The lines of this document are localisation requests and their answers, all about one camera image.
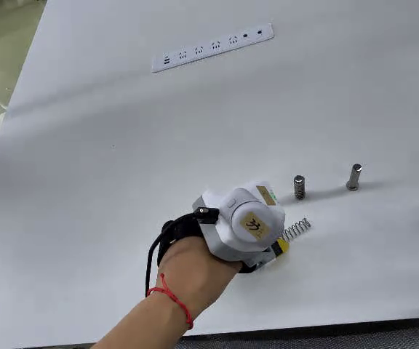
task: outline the hand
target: hand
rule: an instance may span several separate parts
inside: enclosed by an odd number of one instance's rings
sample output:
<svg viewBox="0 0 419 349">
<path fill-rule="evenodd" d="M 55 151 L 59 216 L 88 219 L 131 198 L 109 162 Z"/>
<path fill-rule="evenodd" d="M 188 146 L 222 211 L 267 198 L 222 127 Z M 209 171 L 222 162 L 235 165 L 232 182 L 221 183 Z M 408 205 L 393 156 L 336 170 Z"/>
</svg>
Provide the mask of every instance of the hand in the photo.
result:
<svg viewBox="0 0 419 349">
<path fill-rule="evenodd" d="M 195 319 L 219 298 L 241 267 L 241 262 L 224 262 L 214 257 L 203 238 L 192 236 L 169 248 L 158 275 L 164 274 L 169 289 Z M 159 277 L 156 286 L 162 287 Z"/>
</svg>

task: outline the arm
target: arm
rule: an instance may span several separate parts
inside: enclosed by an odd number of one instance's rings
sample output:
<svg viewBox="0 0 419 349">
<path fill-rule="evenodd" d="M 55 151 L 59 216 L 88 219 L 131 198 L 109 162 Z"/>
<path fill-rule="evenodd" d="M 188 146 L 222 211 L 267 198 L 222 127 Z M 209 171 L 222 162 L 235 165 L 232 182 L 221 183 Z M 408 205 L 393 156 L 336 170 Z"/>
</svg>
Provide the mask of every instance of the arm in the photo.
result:
<svg viewBox="0 0 419 349">
<path fill-rule="evenodd" d="M 210 254 L 202 238 L 175 243 L 163 257 L 159 272 L 167 286 L 195 318 L 223 293 L 242 266 Z M 158 278 L 156 286 L 161 287 Z M 183 310 L 167 295 L 154 292 L 138 303 L 92 349 L 173 348 L 188 329 Z"/>
</svg>

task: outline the threaded bolt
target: threaded bolt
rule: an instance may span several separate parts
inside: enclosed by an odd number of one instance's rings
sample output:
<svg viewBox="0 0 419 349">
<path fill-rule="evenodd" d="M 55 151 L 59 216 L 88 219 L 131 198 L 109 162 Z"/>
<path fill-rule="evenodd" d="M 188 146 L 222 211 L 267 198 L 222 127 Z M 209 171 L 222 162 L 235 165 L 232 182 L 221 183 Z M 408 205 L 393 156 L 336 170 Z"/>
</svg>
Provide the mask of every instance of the threaded bolt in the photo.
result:
<svg viewBox="0 0 419 349">
<path fill-rule="evenodd" d="M 294 177 L 294 195 L 298 200 L 305 198 L 305 178 L 297 175 Z"/>
<path fill-rule="evenodd" d="M 358 190 L 359 184 L 358 179 L 360 178 L 360 174 L 362 173 L 362 165 L 354 164 L 352 166 L 352 171 L 350 173 L 350 179 L 348 180 L 346 187 L 350 191 Z"/>
</svg>

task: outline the wrist strap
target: wrist strap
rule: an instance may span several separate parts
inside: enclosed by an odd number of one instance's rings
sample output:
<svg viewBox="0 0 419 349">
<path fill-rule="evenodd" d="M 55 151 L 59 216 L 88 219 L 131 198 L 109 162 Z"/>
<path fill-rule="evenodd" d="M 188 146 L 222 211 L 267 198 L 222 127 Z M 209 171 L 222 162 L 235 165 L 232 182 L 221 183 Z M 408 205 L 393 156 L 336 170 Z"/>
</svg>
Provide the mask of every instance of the wrist strap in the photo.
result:
<svg viewBox="0 0 419 349">
<path fill-rule="evenodd" d="M 159 276 L 161 276 L 161 282 L 163 284 L 163 287 L 162 288 L 153 287 L 149 289 L 148 292 L 146 292 L 146 297 L 148 297 L 154 291 L 167 294 L 167 296 L 169 296 L 171 300 L 176 302 L 182 308 L 183 312 L 185 313 L 185 316 L 187 316 L 186 323 L 188 324 L 188 329 L 193 329 L 193 320 L 192 320 L 192 315 L 190 314 L 190 311 L 188 311 L 188 308 L 185 306 L 185 304 L 179 301 L 179 299 L 175 296 L 175 294 L 173 294 L 172 291 L 169 289 L 169 287 L 167 287 L 166 281 L 164 280 L 164 274 L 161 273 L 159 274 Z"/>
</svg>

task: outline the label sticker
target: label sticker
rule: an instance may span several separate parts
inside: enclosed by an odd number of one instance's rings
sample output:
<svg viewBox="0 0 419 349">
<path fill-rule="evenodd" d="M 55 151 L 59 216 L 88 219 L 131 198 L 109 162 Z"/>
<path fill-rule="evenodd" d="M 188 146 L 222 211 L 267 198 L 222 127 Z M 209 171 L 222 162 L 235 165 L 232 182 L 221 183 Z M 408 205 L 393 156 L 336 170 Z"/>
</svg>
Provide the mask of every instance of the label sticker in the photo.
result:
<svg viewBox="0 0 419 349">
<path fill-rule="evenodd" d="M 269 235 L 269 227 L 253 212 L 248 212 L 240 224 L 257 240 L 261 240 L 265 236 Z"/>
<path fill-rule="evenodd" d="M 256 188 L 258 189 L 268 206 L 276 206 L 276 202 L 273 200 L 273 197 L 268 192 L 268 189 L 266 187 L 263 187 L 262 185 L 257 185 Z"/>
</svg>

